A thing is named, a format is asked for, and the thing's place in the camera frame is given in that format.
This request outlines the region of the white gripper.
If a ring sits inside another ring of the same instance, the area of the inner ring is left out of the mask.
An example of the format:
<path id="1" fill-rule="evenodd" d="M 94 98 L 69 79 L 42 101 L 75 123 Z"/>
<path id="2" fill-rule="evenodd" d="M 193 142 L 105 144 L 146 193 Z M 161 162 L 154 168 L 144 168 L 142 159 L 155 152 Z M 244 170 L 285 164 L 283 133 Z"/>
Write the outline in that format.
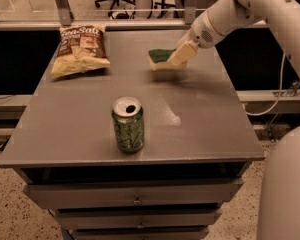
<path id="1" fill-rule="evenodd" d="M 201 13 L 192 23 L 190 31 L 184 33 L 176 43 L 176 50 L 167 62 L 173 67 L 184 66 L 197 54 L 200 48 L 211 48 L 221 42 L 224 36 L 219 34 L 210 22 L 208 12 Z"/>

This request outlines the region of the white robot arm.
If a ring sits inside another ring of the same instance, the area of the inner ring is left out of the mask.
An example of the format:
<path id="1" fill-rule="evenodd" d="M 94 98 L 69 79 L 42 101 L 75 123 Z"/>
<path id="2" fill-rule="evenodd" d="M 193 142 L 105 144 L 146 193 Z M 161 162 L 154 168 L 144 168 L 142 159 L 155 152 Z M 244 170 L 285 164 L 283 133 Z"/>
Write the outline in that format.
<path id="1" fill-rule="evenodd" d="M 218 0 L 198 16 L 169 58 L 179 66 L 197 49 L 264 20 L 300 79 L 300 5 L 295 0 Z M 300 126 L 286 134 L 267 160 L 257 240 L 300 240 Z"/>

